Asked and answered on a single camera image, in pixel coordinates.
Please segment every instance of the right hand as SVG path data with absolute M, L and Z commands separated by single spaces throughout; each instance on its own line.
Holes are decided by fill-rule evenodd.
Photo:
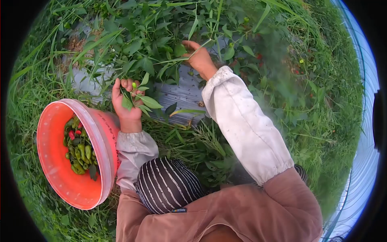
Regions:
M 190 57 L 192 53 L 200 47 L 200 44 L 189 40 L 183 40 L 182 44 L 190 52 L 189 54 L 184 54 L 183 57 Z M 206 81 L 212 78 L 217 72 L 217 68 L 212 62 L 210 54 L 208 54 L 205 47 L 200 48 L 187 62 L 198 71 L 200 76 Z

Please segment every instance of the red bucket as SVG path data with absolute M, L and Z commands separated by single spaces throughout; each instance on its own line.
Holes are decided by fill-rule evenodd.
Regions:
M 77 175 L 66 159 L 63 145 L 64 126 L 76 114 L 82 122 L 96 153 L 101 175 L 90 179 L 89 171 Z M 74 99 L 62 99 L 47 105 L 38 124 L 37 146 L 40 164 L 46 178 L 57 194 L 71 206 L 89 210 L 103 203 L 114 185 L 119 166 L 116 150 L 120 130 L 118 117 Z

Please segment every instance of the wrist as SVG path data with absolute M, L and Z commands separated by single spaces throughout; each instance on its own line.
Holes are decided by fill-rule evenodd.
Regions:
M 140 133 L 142 131 L 141 119 L 120 119 L 121 132 L 126 134 Z

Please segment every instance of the grey sleeve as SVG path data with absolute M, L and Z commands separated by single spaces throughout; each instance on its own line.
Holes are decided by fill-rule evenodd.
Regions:
M 126 134 L 118 132 L 118 158 L 121 165 L 117 170 L 117 184 L 121 190 L 134 190 L 139 168 L 147 161 L 159 156 L 156 142 L 147 132 Z

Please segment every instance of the black and white striped cloth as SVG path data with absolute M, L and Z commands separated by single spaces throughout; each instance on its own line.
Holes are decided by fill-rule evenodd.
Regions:
M 178 159 L 156 158 L 140 167 L 136 192 L 155 214 L 165 214 L 204 196 L 199 179 Z

